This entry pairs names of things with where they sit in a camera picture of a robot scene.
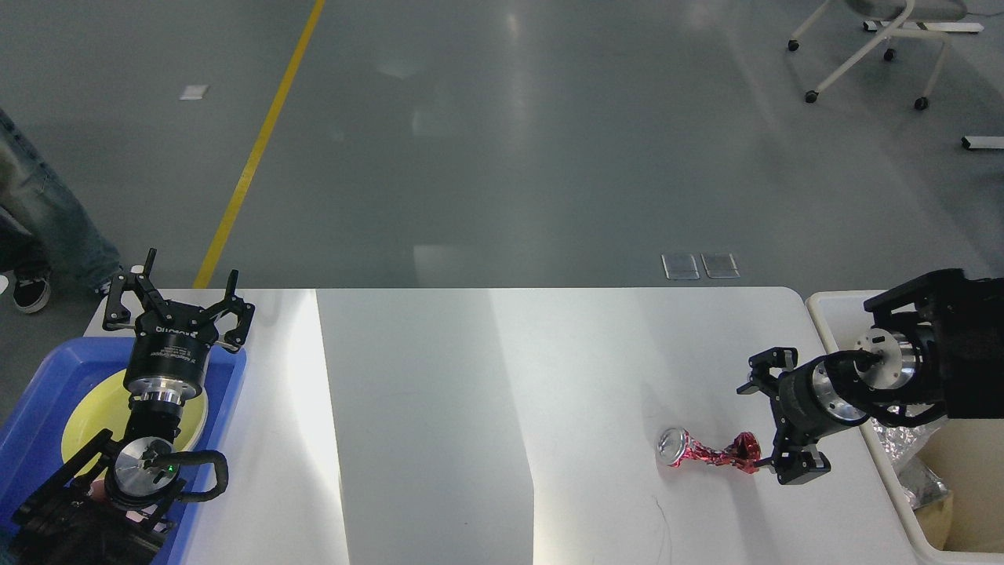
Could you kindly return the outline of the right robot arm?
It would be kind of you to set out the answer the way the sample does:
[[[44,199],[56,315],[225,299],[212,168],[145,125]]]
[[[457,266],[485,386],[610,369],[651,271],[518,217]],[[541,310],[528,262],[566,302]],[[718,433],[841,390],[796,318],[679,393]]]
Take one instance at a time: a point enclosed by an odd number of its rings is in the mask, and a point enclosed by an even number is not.
[[[1003,282],[961,269],[925,273],[863,303],[874,324],[851,349],[806,363],[794,348],[750,357],[740,395],[768,397],[776,431],[767,457],[781,485],[831,471],[819,440],[877,421],[918,427],[1003,415]]]

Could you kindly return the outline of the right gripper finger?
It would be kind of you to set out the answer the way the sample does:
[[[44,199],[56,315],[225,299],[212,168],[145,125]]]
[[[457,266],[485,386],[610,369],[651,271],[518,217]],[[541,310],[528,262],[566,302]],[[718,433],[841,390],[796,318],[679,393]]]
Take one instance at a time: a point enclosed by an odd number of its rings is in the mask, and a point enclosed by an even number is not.
[[[768,469],[779,485],[806,485],[831,472],[831,462],[815,446],[807,448],[775,446],[770,457],[757,461],[757,469]]]
[[[774,347],[748,358],[749,375],[747,381],[737,389],[738,395],[752,395],[763,392],[773,400],[780,400],[780,376],[772,370],[790,372],[798,363],[798,351],[792,347]]]

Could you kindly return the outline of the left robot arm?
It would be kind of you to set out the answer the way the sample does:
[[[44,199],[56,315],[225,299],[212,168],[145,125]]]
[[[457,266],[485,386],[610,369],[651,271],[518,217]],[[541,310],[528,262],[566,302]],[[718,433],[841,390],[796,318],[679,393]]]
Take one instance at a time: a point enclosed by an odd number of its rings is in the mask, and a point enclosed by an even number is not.
[[[173,529],[173,505],[207,503],[228,487],[225,455],[176,443],[187,404],[204,393],[211,351],[239,352],[255,307],[237,293],[238,271],[214,304],[166,299],[151,280],[155,254],[119,272],[105,300],[104,330],[135,336],[126,429],[98,430],[15,508],[17,564],[151,564]]]

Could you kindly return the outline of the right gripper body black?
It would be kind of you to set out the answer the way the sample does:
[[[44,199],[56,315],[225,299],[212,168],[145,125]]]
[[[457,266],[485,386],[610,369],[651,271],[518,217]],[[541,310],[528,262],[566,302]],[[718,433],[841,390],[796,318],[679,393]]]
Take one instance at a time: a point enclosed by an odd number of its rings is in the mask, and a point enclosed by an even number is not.
[[[783,436],[788,448],[810,446],[868,420],[865,412],[836,392],[822,357],[779,375],[774,406],[780,410],[779,418],[784,419]]]

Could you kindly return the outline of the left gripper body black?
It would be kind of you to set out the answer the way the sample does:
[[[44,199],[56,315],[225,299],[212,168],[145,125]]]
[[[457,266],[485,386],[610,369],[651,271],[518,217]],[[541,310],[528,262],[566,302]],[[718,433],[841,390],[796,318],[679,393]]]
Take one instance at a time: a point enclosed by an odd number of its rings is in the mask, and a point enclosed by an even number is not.
[[[123,387],[133,396],[172,390],[187,402],[203,393],[212,344],[219,337],[215,322],[191,325],[204,308],[168,303],[169,319],[148,310],[136,319],[136,340]]]

